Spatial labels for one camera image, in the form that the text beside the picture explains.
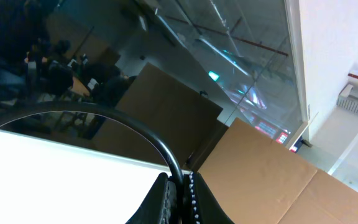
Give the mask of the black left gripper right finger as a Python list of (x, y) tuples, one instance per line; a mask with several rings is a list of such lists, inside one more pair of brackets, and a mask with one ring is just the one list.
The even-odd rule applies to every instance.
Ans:
[(234, 224), (198, 172), (184, 175), (181, 219), (184, 224)]

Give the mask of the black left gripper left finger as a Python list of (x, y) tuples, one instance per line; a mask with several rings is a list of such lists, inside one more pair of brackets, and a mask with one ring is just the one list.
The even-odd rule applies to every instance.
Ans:
[(175, 183), (166, 173), (160, 173), (126, 224), (177, 224), (177, 207)]

